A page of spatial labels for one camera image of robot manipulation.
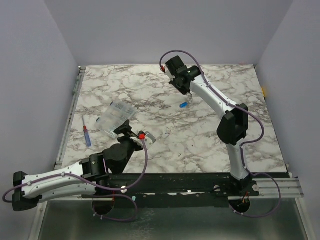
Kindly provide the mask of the blue key tag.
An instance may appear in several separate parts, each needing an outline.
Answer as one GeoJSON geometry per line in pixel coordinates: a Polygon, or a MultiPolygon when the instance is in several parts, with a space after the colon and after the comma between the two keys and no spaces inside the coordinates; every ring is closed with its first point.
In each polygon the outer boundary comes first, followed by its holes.
{"type": "Polygon", "coordinates": [[[180,108],[186,108],[188,106],[188,102],[183,102],[179,105],[180,108]]]}

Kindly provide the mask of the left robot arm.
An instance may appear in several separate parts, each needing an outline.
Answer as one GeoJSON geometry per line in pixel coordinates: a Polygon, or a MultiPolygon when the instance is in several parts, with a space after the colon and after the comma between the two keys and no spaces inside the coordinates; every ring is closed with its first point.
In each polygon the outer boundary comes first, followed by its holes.
{"type": "Polygon", "coordinates": [[[110,184],[110,177],[122,174],[134,152],[143,150],[146,134],[134,133],[129,120],[115,133],[121,135],[116,144],[65,168],[35,175],[14,173],[13,188],[3,194],[3,202],[20,212],[35,208],[46,196],[57,198],[58,190],[69,186],[81,194],[97,194],[101,198],[121,191],[121,187],[110,184]]]}

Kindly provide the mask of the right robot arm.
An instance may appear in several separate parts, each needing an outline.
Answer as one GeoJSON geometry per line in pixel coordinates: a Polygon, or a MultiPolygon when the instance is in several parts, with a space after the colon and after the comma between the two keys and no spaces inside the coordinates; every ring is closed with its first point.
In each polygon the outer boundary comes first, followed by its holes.
{"type": "Polygon", "coordinates": [[[217,114],[220,123],[216,133],[219,139],[226,144],[232,181],[229,189],[240,196],[248,189],[251,181],[245,169],[246,160],[241,144],[247,136],[249,128],[248,107],[244,103],[236,102],[226,97],[215,88],[204,76],[199,66],[187,67],[179,56],[175,56],[160,67],[173,85],[181,94],[195,93],[217,114]]]}

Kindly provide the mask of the clear plastic screw box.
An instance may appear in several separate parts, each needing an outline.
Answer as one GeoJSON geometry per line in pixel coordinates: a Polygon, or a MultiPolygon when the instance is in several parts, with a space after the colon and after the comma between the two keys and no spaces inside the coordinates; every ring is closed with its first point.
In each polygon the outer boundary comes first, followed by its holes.
{"type": "Polygon", "coordinates": [[[115,139],[118,135],[114,132],[126,120],[130,120],[137,108],[125,103],[118,98],[112,101],[106,111],[96,120],[94,126],[108,137],[115,139]]]}

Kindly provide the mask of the blue red screwdriver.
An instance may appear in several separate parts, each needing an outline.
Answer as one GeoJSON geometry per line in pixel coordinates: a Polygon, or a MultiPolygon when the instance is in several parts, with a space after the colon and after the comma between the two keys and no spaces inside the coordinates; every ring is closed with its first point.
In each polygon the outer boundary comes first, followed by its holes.
{"type": "Polygon", "coordinates": [[[89,132],[88,132],[86,123],[85,123],[85,118],[83,115],[81,116],[81,118],[82,118],[82,123],[83,123],[83,134],[84,134],[85,144],[89,148],[92,146],[91,139],[89,136],[89,132]]]}

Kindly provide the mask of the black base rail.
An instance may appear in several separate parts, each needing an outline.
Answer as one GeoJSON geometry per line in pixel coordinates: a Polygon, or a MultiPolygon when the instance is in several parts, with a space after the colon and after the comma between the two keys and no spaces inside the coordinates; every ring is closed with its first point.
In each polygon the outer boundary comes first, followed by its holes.
{"type": "Polygon", "coordinates": [[[126,195],[135,197],[139,208],[227,208],[229,197],[258,196],[250,182],[241,188],[230,173],[146,173],[138,182],[138,173],[110,175],[109,188],[128,186],[126,195]]]}

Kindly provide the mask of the aluminium frame rail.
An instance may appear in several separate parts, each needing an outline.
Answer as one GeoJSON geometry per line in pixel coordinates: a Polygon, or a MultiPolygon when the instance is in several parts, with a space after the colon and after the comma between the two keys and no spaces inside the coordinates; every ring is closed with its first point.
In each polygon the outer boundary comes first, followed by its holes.
{"type": "Polygon", "coordinates": [[[304,192],[298,178],[276,178],[276,183],[270,178],[255,179],[259,197],[277,199],[279,193],[282,199],[303,198],[304,192]]]}

